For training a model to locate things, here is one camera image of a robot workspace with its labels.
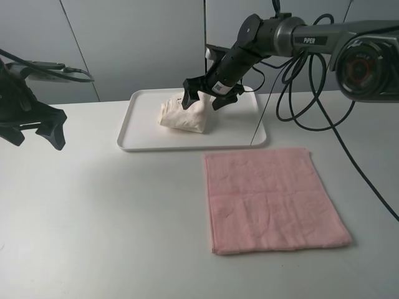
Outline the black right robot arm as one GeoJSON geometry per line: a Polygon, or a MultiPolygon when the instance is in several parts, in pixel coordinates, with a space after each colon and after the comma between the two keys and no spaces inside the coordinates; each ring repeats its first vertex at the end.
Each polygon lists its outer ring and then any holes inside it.
{"type": "Polygon", "coordinates": [[[330,56],[330,70],[341,92],[356,102],[398,101],[398,21],[367,20],[308,26],[299,17],[257,14],[242,24],[231,48],[207,46],[213,61],[205,75],[184,81],[181,105],[188,109],[203,92],[213,109],[236,103],[244,92],[239,81],[263,59],[299,54],[330,56]]]}

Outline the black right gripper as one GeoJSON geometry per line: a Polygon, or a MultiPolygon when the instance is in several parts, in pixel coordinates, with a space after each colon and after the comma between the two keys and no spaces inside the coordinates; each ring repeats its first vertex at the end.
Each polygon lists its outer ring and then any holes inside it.
{"type": "Polygon", "coordinates": [[[227,105],[238,101],[237,95],[244,93],[244,87],[240,84],[223,82],[217,75],[202,75],[199,77],[187,78],[183,82],[184,94],[181,106],[184,110],[189,109],[192,104],[200,100],[198,92],[215,97],[212,102],[214,110],[219,110],[227,105]]]}

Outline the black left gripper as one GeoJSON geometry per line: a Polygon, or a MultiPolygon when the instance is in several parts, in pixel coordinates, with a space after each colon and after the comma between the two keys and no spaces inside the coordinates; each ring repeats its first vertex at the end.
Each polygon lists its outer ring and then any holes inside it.
{"type": "Polygon", "coordinates": [[[36,98],[26,83],[29,74],[26,67],[1,62],[1,138],[20,146],[25,140],[21,131],[35,129],[37,135],[61,151],[66,144],[66,114],[36,98]]]}

